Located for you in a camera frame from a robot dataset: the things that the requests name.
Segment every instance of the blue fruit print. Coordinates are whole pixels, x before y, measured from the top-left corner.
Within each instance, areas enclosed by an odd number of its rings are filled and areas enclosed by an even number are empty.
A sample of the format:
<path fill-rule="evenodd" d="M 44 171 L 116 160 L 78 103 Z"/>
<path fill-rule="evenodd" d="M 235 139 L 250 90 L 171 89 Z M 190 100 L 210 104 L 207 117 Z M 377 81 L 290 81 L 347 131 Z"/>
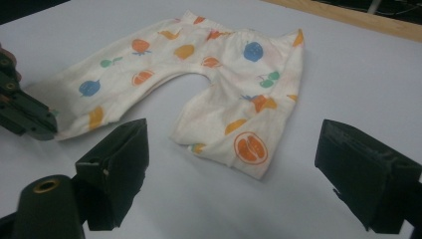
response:
<path fill-rule="evenodd" d="M 100 80 L 97 80 L 96 82 L 86 81 L 81 84 L 80 93 L 82 93 L 83 97 L 91 97 L 100 90 L 100 87 Z"/>
<path fill-rule="evenodd" d="M 243 56 L 252 62 L 258 62 L 264 56 L 263 47 L 257 43 L 252 42 L 246 45 Z"/>

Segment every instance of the baby pants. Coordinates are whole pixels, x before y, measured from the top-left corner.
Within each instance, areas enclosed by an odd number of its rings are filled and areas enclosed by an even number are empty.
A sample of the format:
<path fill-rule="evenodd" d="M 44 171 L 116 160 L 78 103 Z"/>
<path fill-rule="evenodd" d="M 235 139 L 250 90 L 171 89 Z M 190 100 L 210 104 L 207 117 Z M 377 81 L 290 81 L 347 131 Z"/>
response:
<path fill-rule="evenodd" d="M 183 108 L 170 138 L 194 154 L 261 178 L 298 97 L 304 37 L 231 30 L 186 12 L 120 39 L 54 78 L 27 89 L 51 108 L 56 139 L 118 121 L 177 76 L 209 87 Z"/>

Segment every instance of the orange slice print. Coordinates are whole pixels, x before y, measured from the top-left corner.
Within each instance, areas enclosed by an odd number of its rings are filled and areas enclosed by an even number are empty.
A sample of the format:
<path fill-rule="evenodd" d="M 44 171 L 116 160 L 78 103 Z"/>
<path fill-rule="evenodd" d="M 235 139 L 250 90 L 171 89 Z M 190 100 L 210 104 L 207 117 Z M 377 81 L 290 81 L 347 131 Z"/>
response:
<path fill-rule="evenodd" d="M 132 48 L 137 53 L 142 54 L 142 53 L 147 52 L 146 50 L 148 50 L 149 48 L 149 43 L 146 41 L 143 41 L 142 39 L 135 39 L 132 41 Z"/>
<path fill-rule="evenodd" d="M 251 102 L 255 105 L 255 111 L 261 112 L 263 109 L 276 109 L 277 103 L 272 99 L 267 99 L 263 95 L 255 97 Z"/>
<path fill-rule="evenodd" d="M 213 57 L 204 58 L 201 65 L 204 66 L 204 67 L 209 67 L 209 68 L 221 67 L 220 62 Z"/>
<path fill-rule="evenodd" d="M 296 96 L 296 95 L 288 95 L 288 98 L 294 100 L 295 102 L 298 101 L 298 96 Z"/>
<path fill-rule="evenodd" d="M 94 128 L 102 124 L 105 113 L 102 107 L 96 107 L 93 111 L 90 112 L 89 116 L 90 116 L 89 127 L 90 127 L 90 130 L 93 130 Z"/>
<path fill-rule="evenodd" d="M 174 55 L 176 55 L 181 60 L 185 60 L 186 58 L 192 56 L 194 52 L 195 47 L 193 45 L 183 45 L 174 51 Z"/>
<path fill-rule="evenodd" d="M 253 132 L 242 132 L 234 141 L 236 155 L 245 163 L 258 165 L 268 159 L 264 142 Z"/>
<path fill-rule="evenodd" d="M 138 74 L 135 74 L 132 78 L 132 84 L 134 86 L 139 86 L 140 84 L 148 80 L 150 77 L 152 77 L 152 75 L 154 75 L 154 73 L 150 70 L 142 71 Z"/>
<path fill-rule="evenodd" d="M 178 31 L 176 34 L 172 34 L 169 31 L 161 31 L 161 32 L 158 32 L 158 34 L 161 34 L 162 36 L 164 36 L 168 40 L 174 40 L 174 39 L 177 39 L 179 37 L 180 31 Z"/>
<path fill-rule="evenodd" d="M 196 19 L 195 19 L 195 21 L 193 22 L 193 24 L 198 24 L 198 23 L 201 23 L 201 22 L 203 22 L 205 20 L 205 18 L 204 17 L 197 17 Z"/>
<path fill-rule="evenodd" d="M 242 126 L 242 124 L 245 123 L 246 121 L 247 121 L 246 119 L 237 119 L 236 121 L 229 123 L 226 126 L 226 130 L 225 130 L 224 134 L 227 135 L 230 132 L 236 130 L 238 127 Z"/>
<path fill-rule="evenodd" d="M 195 143 L 195 144 L 192 144 L 192 151 L 194 152 L 194 153 L 201 153 L 202 152 L 202 148 L 205 146 L 205 144 L 204 143 Z"/>
<path fill-rule="evenodd" d="M 296 47 L 304 42 L 304 33 L 302 29 L 299 29 L 298 36 L 296 37 L 295 41 L 293 42 L 293 46 Z"/>

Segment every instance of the orange fruit print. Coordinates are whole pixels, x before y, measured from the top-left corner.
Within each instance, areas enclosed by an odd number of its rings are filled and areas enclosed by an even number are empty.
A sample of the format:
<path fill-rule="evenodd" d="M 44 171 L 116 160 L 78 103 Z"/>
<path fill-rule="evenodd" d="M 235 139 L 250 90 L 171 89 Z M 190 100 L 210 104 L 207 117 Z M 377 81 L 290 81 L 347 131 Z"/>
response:
<path fill-rule="evenodd" d="M 193 24 L 198 24 L 198 23 L 201 23 L 201 22 L 203 22 L 205 20 L 205 18 L 204 17 L 197 17 L 196 19 L 195 19 L 195 21 L 193 22 Z"/>
<path fill-rule="evenodd" d="M 152 77 L 152 75 L 154 75 L 154 73 L 150 70 L 142 71 L 138 74 L 135 74 L 132 78 L 132 84 L 134 86 L 139 86 L 140 84 L 148 80 L 150 77 Z"/>
<path fill-rule="evenodd" d="M 220 62 L 213 57 L 204 58 L 201 65 L 204 66 L 204 67 L 209 67 L 209 68 L 221 67 Z"/>
<path fill-rule="evenodd" d="M 263 95 L 255 97 L 251 102 L 255 105 L 255 111 L 261 112 L 263 109 L 276 109 L 277 103 L 272 98 L 266 98 Z"/>
<path fill-rule="evenodd" d="M 193 45 L 183 45 L 174 51 L 174 55 L 180 58 L 180 60 L 185 60 L 186 58 L 192 56 L 194 52 L 195 47 Z"/>
<path fill-rule="evenodd" d="M 90 130 L 99 127 L 102 124 L 105 112 L 102 107 L 96 107 L 93 111 L 89 113 L 90 116 Z"/>
<path fill-rule="evenodd" d="M 142 39 L 135 39 L 132 41 L 131 47 L 133 50 L 136 51 L 137 54 L 141 55 L 144 53 L 149 53 L 149 43 L 146 41 L 143 41 Z"/>
<path fill-rule="evenodd" d="M 293 46 L 297 47 L 301 43 L 304 42 L 304 33 L 302 32 L 302 29 L 299 29 L 298 36 L 296 37 L 295 41 L 293 42 Z"/>
<path fill-rule="evenodd" d="M 234 143 L 236 155 L 245 163 L 258 165 L 268 159 L 264 142 L 253 132 L 240 133 Z"/>
<path fill-rule="evenodd" d="M 243 123 L 245 123 L 246 121 L 247 121 L 247 119 L 237 119 L 236 121 L 229 123 L 226 126 L 226 130 L 224 131 L 224 135 L 227 135 L 230 132 L 236 130 L 238 127 L 242 126 Z"/>
<path fill-rule="evenodd" d="M 211 32 L 210 32 L 210 34 L 208 35 L 208 37 L 207 37 L 207 41 L 208 40 L 210 40 L 210 39 L 217 39 L 217 38 L 219 38 L 220 36 L 223 36 L 223 35 L 229 35 L 229 34 L 231 34 L 231 33 L 229 33 L 229 32 L 219 32 L 219 31 L 216 31 L 216 30 L 212 30 Z"/>

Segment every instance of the fruit print fabric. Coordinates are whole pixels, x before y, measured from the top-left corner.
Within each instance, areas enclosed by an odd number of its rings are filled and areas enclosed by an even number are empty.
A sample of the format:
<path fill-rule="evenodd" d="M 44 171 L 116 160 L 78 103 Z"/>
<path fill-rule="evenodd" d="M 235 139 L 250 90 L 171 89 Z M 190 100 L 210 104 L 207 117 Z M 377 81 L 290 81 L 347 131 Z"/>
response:
<path fill-rule="evenodd" d="M 269 38 L 186 12 L 26 90 L 60 112 L 56 139 L 66 139 L 118 121 L 177 76 L 204 75 L 210 86 L 186 103 L 170 138 L 261 178 L 298 100 L 303 47 L 302 31 Z"/>

